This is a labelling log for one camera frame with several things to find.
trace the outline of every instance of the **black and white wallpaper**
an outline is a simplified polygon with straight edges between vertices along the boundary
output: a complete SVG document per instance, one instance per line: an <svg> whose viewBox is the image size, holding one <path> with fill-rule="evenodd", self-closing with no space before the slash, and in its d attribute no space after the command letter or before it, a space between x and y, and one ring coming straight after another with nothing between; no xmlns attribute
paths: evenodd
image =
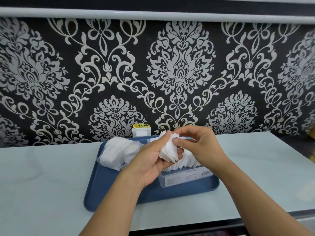
<svg viewBox="0 0 315 236"><path fill-rule="evenodd" d="M315 26L0 18L0 145L315 123Z"/></svg>

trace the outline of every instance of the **barcode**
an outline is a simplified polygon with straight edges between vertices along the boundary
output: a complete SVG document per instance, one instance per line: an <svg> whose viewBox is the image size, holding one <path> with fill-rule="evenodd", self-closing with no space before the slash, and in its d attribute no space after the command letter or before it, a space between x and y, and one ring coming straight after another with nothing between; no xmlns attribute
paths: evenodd
<svg viewBox="0 0 315 236"><path fill-rule="evenodd" d="M207 170L207 171L204 171L202 174L201 174L201 176L204 176L204 175L207 175L207 174L209 174L209 170Z"/></svg>

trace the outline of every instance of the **yellow warning label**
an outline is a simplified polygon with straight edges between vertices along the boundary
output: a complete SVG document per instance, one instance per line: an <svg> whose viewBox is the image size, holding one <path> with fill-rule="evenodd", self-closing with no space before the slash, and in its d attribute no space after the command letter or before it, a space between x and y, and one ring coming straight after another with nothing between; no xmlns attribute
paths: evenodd
<svg viewBox="0 0 315 236"><path fill-rule="evenodd" d="M133 124L132 126L133 126L133 128L137 128L137 127L150 127L149 124L144 124L144 123Z"/></svg>

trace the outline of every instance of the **blue tray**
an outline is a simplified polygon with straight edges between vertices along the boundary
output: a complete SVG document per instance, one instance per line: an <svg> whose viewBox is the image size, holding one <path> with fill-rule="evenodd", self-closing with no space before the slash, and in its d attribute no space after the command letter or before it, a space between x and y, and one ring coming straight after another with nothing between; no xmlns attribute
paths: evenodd
<svg viewBox="0 0 315 236"><path fill-rule="evenodd" d="M149 138L155 138L156 136L130 138L132 141L138 141L142 144L146 144ZM101 154L106 142L103 142L98 151L97 157ZM107 167L103 167L100 163L95 161L91 178L88 184L88 188L84 197L84 207L91 212L94 212L109 188L112 186L116 177L120 171L112 170ZM215 175L206 177L200 180L195 180L175 186L162 188L160 182L157 179L150 185L145 187L138 199L137 204L147 203L152 201L158 201L162 199L175 198L191 194L199 194L217 189L219 186L219 179Z"/></svg>

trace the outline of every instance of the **clear plastic box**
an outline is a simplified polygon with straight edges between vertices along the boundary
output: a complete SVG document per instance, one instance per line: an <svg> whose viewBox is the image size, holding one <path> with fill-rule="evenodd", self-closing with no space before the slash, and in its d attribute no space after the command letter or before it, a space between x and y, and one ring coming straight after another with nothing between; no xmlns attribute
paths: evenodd
<svg viewBox="0 0 315 236"><path fill-rule="evenodd" d="M213 173L206 167L183 167L170 172L162 172L159 176L159 182L162 188L183 184L189 181L195 181L202 178L210 177Z"/></svg>

